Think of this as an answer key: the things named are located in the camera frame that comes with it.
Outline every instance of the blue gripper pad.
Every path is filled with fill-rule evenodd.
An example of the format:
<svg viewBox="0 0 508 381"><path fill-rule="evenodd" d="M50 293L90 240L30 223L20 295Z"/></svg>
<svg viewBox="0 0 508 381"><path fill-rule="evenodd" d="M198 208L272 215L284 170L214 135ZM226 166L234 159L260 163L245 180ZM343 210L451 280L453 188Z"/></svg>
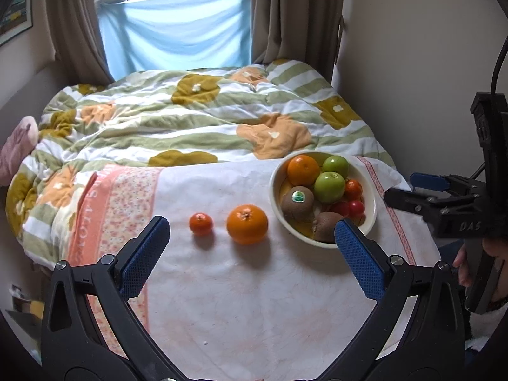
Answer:
<svg viewBox="0 0 508 381"><path fill-rule="evenodd" d="M413 173L410 176L410 184L429 191L444 192L450 188L449 181L443 176L428 175L426 173Z"/></svg>
<svg viewBox="0 0 508 381"><path fill-rule="evenodd" d="M335 243L365 296L379 301L384 295L384 272L343 220L335 226Z"/></svg>
<svg viewBox="0 0 508 381"><path fill-rule="evenodd" d="M148 231L143 231L136 251L121 271L120 295L125 300L137 297L154 269L164 248L169 242L170 227L167 219L161 217Z"/></svg>

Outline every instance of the brown kiwi fruit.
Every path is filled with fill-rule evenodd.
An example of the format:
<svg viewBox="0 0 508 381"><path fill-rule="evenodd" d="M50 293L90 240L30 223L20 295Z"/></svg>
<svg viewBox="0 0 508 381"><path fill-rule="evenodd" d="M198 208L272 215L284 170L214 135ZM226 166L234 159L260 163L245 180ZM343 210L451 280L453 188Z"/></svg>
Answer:
<svg viewBox="0 0 508 381"><path fill-rule="evenodd" d="M283 196L280 208L288 220L307 220L314 210L314 194L305 186L295 186Z"/></svg>
<svg viewBox="0 0 508 381"><path fill-rule="evenodd" d="M314 240L335 243L335 225L344 217L335 212L321 212L314 221Z"/></svg>

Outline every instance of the light blue curtain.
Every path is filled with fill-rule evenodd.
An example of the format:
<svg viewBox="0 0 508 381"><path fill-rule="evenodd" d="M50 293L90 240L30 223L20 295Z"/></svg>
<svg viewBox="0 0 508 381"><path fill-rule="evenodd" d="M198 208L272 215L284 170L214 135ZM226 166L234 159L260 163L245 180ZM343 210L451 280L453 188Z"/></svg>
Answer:
<svg viewBox="0 0 508 381"><path fill-rule="evenodd" d="M135 0L97 11L111 75L251 63L251 0Z"/></svg>

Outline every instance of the brown curtain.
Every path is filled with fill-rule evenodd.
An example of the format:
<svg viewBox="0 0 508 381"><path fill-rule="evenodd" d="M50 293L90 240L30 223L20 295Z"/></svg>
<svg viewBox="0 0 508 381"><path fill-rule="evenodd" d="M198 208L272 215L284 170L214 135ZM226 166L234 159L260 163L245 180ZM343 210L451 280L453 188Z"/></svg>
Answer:
<svg viewBox="0 0 508 381"><path fill-rule="evenodd" d="M49 28L72 84L108 85L108 70L93 0L46 0Z"/></svg>
<svg viewBox="0 0 508 381"><path fill-rule="evenodd" d="M303 61L332 79L344 0L252 0L252 61Z"/></svg>

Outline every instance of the metal bolt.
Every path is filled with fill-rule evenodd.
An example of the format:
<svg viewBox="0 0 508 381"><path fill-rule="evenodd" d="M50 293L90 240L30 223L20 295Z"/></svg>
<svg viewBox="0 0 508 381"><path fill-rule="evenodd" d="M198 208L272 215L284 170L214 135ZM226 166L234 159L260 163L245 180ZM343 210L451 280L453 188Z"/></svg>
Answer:
<svg viewBox="0 0 508 381"><path fill-rule="evenodd" d="M390 262L392 264L394 264L395 266L401 266L403 263L404 263L404 259L402 259L400 256L398 255L393 255L391 258L390 258Z"/></svg>
<svg viewBox="0 0 508 381"><path fill-rule="evenodd" d="M438 264L438 268L441 269L441 271L448 271L448 269L450 269L450 266L446 262L440 261Z"/></svg>
<svg viewBox="0 0 508 381"><path fill-rule="evenodd" d="M67 261L58 261L55 268L61 270L67 266Z"/></svg>
<svg viewBox="0 0 508 381"><path fill-rule="evenodd" d="M114 260L115 260L115 257L109 253L107 255L104 255L101 258L101 264L103 264L103 265L109 265Z"/></svg>

